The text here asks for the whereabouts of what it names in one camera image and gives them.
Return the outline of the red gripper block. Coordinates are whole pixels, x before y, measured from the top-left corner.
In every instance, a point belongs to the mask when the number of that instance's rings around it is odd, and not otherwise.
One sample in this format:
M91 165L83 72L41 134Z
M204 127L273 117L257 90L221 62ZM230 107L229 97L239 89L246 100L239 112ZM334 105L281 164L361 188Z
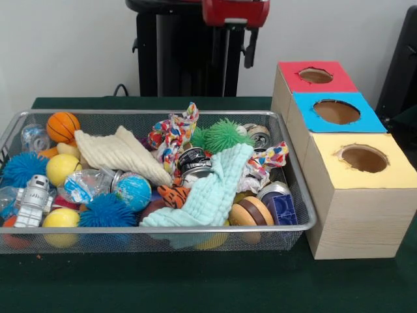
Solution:
M269 9L270 1L202 1L203 19L205 23L218 27L226 24L262 27L266 22ZM259 34L258 28L248 30L250 31L249 44L243 49L245 68L253 67Z

